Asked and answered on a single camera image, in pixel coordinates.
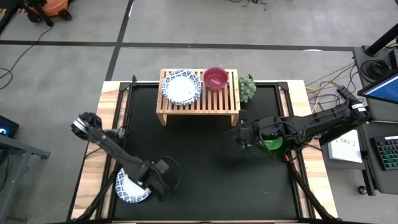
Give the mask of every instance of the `monitor screen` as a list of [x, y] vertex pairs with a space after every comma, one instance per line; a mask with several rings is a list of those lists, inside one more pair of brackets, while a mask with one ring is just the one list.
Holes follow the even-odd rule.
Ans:
[[362, 96], [398, 103], [398, 73], [361, 91]]
[[19, 124], [0, 115], [0, 134], [13, 138], [19, 128]]

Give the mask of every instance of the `paper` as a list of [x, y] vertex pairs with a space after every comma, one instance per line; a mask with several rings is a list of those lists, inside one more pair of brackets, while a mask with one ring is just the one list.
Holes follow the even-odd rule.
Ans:
[[362, 163], [358, 132], [352, 130], [329, 142], [329, 158]]

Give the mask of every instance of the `black floor line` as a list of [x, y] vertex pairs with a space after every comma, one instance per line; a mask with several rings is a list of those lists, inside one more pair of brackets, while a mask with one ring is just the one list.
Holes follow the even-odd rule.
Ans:
[[124, 12], [124, 17], [123, 17], [122, 25], [120, 27], [118, 40], [116, 42], [116, 45], [115, 45], [113, 53], [112, 53], [108, 71], [106, 72], [105, 81], [112, 80], [114, 68], [116, 66], [116, 62], [118, 61], [121, 44], [123, 42], [124, 33], [126, 33], [127, 23], [129, 22], [130, 13], [132, 11], [133, 2], [134, 2], [134, 0], [129, 0], [129, 3], [127, 4], [126, 12]]
[[39, 41], [36, 40], [0, 40], [0, 45], [41, 45], [41, 46], [77, 46], [77, 47], [113, 47], [115, 42], [79, 42], [79, 41]]
[[[189, 43], [144, 43], [122, 42], [126, 32], [127, 21], [120, 30], [117, 42], [79, 42], [79, 41], [40, 41], [42, 46], [84, 46], [84, 47], [137, 47], [167, 49], [242, 49], [242, 50], [322, 50], [352, 51], [354, 47], [340, 46], [304, 46], [304, 45], [260, 45], [260, 44], [189, 44]], [[0, 40], [0, 45], [32, 45], [34, 40]]]
[[254, 44], [185, 44], [185, 43], [122, 43], [122, 47], [168, 49], [243, 49], [243, 50], [321, 50], [350, 52], [354, 47], [302, 46], [302, 45], [254, 45]]

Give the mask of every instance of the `keyboard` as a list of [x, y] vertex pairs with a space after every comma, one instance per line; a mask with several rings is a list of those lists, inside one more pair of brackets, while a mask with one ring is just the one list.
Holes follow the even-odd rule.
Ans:
[[398, 170], [398, 136], [371, 138], [371, 145], [383, 170]]

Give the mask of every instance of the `pink bowl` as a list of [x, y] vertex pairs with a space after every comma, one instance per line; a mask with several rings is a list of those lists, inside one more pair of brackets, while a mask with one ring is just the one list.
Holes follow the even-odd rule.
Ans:
[[220, 91], [228, 82], [228, 73], [220, 67], [208, 68], [203, 74], [203, 80], [210, 91]]

